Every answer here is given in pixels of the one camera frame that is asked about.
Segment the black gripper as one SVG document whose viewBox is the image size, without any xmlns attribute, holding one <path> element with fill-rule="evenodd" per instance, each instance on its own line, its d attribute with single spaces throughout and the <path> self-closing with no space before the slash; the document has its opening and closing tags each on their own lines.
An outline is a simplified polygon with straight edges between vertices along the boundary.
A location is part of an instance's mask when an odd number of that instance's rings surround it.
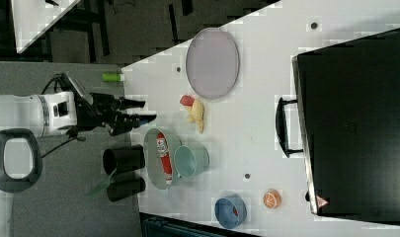
<svg viewBox="0 0 400 237">
<path fill-rule="evenodd" d="M 156 115 L 123 115 L 120 110 L 143 108 L 144 101 L 115 97 L 110 94 L 92 93 L 93 103 L 82 97 L 75 101 L 77 124 L 72 127 L 72 134 L 104 127 L 111 136 L 125 133 L 126 128 L 138 128 L 154 121 Z"/>
</svg>

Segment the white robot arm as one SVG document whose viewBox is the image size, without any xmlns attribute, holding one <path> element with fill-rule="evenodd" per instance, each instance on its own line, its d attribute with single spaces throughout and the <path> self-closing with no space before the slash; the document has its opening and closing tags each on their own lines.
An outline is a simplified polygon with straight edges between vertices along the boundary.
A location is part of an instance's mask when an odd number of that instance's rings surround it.
<svg viewBox="0 0 400 237">
<path fill-rule="evenodd" d="M 40 138 L 66 135 L 78 140 L 80 132 L 96 127 L 106 128 L 111 136 L 123 134 L 156 119 L 124 112 L 144 105 L 99 93 L 0 95 L 0 192 L 19 193 L 38 181 L 44 157 Z"/>
</svg>

